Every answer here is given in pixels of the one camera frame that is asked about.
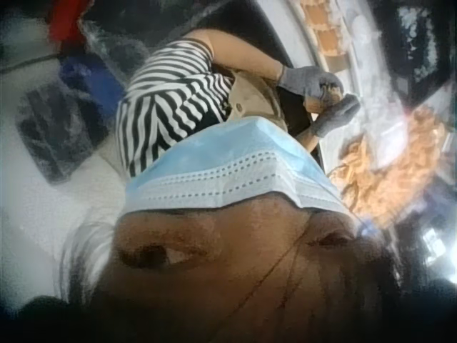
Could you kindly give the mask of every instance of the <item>work glove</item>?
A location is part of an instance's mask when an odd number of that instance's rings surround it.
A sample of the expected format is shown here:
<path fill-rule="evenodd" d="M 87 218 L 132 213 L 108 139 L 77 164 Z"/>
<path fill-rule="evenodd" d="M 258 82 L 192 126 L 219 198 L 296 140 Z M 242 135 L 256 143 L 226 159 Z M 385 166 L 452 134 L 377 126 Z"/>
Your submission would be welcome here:
<path fill-rule="evenodd" d="M 339 87 L 341 93 L 344 93 L 343 84 L 339 78 L 318 66 L 304 66 L 302 68 L 284 66 L 278 82 L 278 86 L 292 93 L 318 99 L 323 95 L 323 85 Z"/>
<path fill-rule="evenodd" d="M 311 124 L 311 131 L 317 137 L 323 138 L 327 133 L 349 124 L 360 109 L 357 96 L 347 94 L 339 103 L 327 108 Z"/>

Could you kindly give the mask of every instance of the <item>person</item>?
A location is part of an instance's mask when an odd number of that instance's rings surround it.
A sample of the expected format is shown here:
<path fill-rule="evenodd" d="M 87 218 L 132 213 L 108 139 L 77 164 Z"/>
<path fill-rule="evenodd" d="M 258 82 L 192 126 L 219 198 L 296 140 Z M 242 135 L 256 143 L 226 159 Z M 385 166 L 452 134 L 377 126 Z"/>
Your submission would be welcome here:
<path fill-rule="evenodd" d="M 288 68 L 209 29 L 159 49 L 134 74 L 116 123 L 126 203 L 81 302 L 108 341 L 384 337 L 395 313 L 391 260 L 357 235 L 309 154 L 352 120 L 358 99 L 346 95 L 295 139 L 274 85 L 303 97 L 343 90 L 316 66 Z"/>

